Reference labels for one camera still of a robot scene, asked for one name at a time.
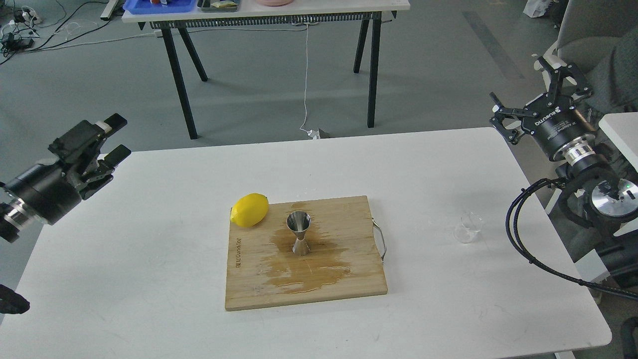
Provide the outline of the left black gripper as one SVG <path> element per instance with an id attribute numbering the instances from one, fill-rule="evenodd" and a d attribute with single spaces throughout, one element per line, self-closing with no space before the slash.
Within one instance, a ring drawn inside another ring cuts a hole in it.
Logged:
<path id="1" fill-rule="evenodd" d="M 94 124 L 80 121 L 48 150 L 56 161 L 37 163 L 4 185 L 12 197 L 4 203 L 4 225 L 26 226 L 38 218 L 54 224 L 83 200 L 113 180 L 113 172 L 132 151 L 119 145 L 102 159 L 97 156 L 104 142 L 128 121 L 113 114 Z"/>

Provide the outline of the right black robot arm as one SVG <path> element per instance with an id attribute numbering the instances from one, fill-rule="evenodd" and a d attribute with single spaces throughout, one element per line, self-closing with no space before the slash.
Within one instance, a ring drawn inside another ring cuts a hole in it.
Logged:
<path id="1" fill-rule="evenodd" d="M 575 98 L 591 95 L 592 87 L 574 63 L 549 63 L 538 58 L 545 71 L 547 90 L 522 108 L 504 106 L 494 93 L 495 106 L 490 124 L 511 145 L 530 136 L 551 162 L 561 162 L 556 179 L 541 178 L 510 205 L 505 220 L 506 234 L 513 247 L 530 264 L 578 285 L 610 295 L 636 300 L 629 288 L 637 284 L 637 232 L 616 236 L 622 223 L 637 218 L 637 186 L 615 172 L 609 161 L 596 152 L 595 129 L 577 111 Z M 619 284 L 610 288 L 593 280 L 576 279 L 560 273 L 536 259 L 519 236 L 519 214 L 524 203 L 542 187 L 554 186 L 556 205 L 570 220 L 585 229 L 593 228 L 602 237 L 597 254 L 604 268 Z"/>

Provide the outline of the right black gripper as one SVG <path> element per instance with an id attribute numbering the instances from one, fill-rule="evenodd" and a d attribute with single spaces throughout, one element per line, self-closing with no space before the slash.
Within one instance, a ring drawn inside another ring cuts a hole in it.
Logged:
<path id="1" fill-rule="evenodd" d="M 529 135 L 550 161 L 579 162 L 595 154 L 592 146 L 595 136 L 593 127 L 576 110 L 572 99 L 591 96 L 593 88 L 575 63 L 565 63 L 555 55 L 549 58 L 540 56 L 534 63 L 534 69 L 544 79 L 545 95 L 520 109 L 504 106 L 490 92 L 494 108 L 489 122 L 511 145 Z M 565 81 L 571 89 L 567 96 L 562 92 Z"/>

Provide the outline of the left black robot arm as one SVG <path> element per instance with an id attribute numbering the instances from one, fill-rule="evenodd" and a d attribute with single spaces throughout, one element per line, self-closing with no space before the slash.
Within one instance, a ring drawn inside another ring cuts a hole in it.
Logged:
<path id="1" fill-rule="evenodd" d="M 131 150 L 119 145 L 102 159 L 104 142 L 127 125 L 120 114 L 94 124 L 80 121 L 48 147 L 52 161 L 41 161 L 1 184 L 11 198 L 1 204 L 0 233 L 13 243 L 34 220 L 53 225 L 113 180 L 113 172 Z"/>

